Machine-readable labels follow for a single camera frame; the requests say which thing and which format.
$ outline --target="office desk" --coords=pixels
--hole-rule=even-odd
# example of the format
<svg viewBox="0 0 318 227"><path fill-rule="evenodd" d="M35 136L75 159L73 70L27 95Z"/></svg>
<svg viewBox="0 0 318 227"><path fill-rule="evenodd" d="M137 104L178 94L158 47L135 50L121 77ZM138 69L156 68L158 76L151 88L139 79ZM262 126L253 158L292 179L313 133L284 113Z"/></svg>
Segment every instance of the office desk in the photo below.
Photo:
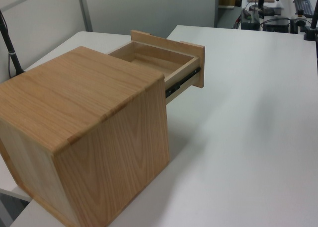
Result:
<svg viewBox="0 0 318 227"><path fill-rule="evenodd" d="M278 7L279 7L279 5L282 5L283 8L282 8L281 16L291 18L296 13L295 4L293 3L293 1L294 0L279 0L279 2L265 3L264 5L269 6L269 7L273 7L274 5L278 5ZM310 0L310 3L312 4L313 9L315 9L316 2L317 2L317 0ZM245 8L247 5L247 7L246 7L247 10L253 4L254 3L251 2L247 5L247 0L242 0L242 8Z"/></svg>
<svg viewBox="0 0 318 227"><path fill-rule="evenodd" d="M317 226L315 43L186 26L169 39L206 46L205 87L167 106L171 163L110 226ZM32 201L24 226L62 224Z"/></svg>

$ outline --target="wooden drawer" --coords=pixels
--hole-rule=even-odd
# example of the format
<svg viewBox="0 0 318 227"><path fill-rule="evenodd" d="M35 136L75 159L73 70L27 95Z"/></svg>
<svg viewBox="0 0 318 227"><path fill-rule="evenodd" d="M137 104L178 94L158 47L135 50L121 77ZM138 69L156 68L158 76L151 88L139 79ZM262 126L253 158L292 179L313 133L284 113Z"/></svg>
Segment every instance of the wooden drawer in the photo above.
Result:
<svg viewBox="0 0 318 227"><path fill-rule="evenodd" d="M164 74L168 104L189 86L203 87L205 47L132 31L131 42L109 53Z"/></svg>

